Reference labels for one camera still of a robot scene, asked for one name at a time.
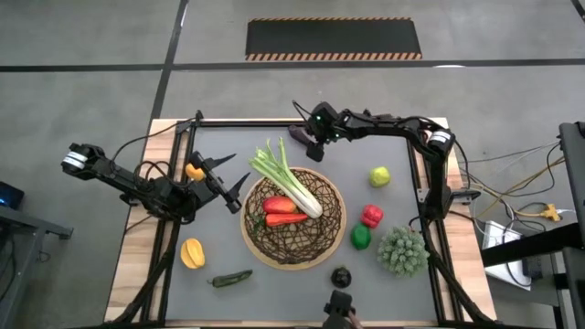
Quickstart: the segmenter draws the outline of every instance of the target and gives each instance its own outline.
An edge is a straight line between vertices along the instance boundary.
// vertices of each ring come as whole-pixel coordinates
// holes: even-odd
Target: black and orange striped mat
[[[421,59],[410,17],[254,18],[246,60]]]

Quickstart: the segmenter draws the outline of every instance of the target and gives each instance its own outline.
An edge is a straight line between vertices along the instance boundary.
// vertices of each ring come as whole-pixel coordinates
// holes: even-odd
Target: green pepper
[[[213,285],[214,288],[221,288],[244,281],[248,279],[250,275],[252,275],[252,270],[239,271],[233,274],[217,276],[213,278],[212,281],[207,281],[207,283]]]
[[[358,250],[362,250],[369,246],[372,241],[372,234],[369,232],[369,228],[362,223],[358,223],[351,230],[351,243]]]

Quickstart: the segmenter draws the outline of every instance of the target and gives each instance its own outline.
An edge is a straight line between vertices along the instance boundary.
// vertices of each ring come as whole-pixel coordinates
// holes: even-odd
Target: plastic vegetable
[[[338,267],[331,274],[331,283],[337,288],[347,288],[351,284],[351,273],[345,266]]]
[[[408,227],[389,230],[378,248],[378,261],[399,277],[411,277],[426,269],[428,257],[422,235]]]
[[[189,269],[198,269],[205,265],[205,254],[201,242],[187,239],[181,245],[181,260]]]
[[[200,182],[205,178],[205,173],[203,172],[203,169],[201,168],[196,169],[192,164],[188,164],[185,167],[185,173],[187,176],[189,176],[189,178],[192,178],[196,182]]]
[[[374,205],[367,205],[362,211],[362,223],[369,228],[377,228],[380,220],[384,217],[384,210]]]
[[[262,202],[262,208],[267,214],[292,214],[296,205],[289,197],[271,196]]]
[[[250,275],[252,275],[252,270],[239,271],[229,275],[217,276],[212,281],[208,281],[208,283],[213,285],[214,288],[227,287],[248,279]]]
[[[323,208],[317,199],[294,176],[286,162],[284,140],[279,140],[281,160],[277,160],[271,150],[270,139],[266,141],[266,151],[257,149],[256,156],[250,159],[250,165],[260,174],[270,179],[284,194],[289,197],[310,218],[319,218]]]
[[[351,230],[351,243],[358,250],[365,249],[369,246],[372,241],[372,234],[369,232],[369,228],[364,224],[357,223],[354,229]]]
[[[369,183],[373,187],[382,187],[390,183],[390,172],[386,167],[372,169],[369,172]]]
[[[275,227],[283,224],[294,224],[307,218],[309,217],[305,214],[268,214],[266,215],[266,225]]]

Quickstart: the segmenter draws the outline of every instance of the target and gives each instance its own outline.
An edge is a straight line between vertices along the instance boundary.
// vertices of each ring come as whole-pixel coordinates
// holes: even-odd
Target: hazard tape
[[[275,22],[275,21],[316,21],[316,20],[412,20],[410,17],[278,17],[278,18],[253,18],[250,22]]]
[[[421,53],[273,53],[249,54],[247,61],[416,60]]]

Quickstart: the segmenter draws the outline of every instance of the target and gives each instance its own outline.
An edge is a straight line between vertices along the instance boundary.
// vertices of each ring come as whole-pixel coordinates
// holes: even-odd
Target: red pepper
[[[384,217],[384,210],[374,205],[367,205],[362,212],[362,223],[369,228],[377,228]]]
[[[266,225],[269,227],[282,224],[294,224],[309,218],[306,214],[268,214],[266,215]]]
[[[267,214],[293,214],[296,205],[286,196],[271,196],[264,200],[262,208]]]

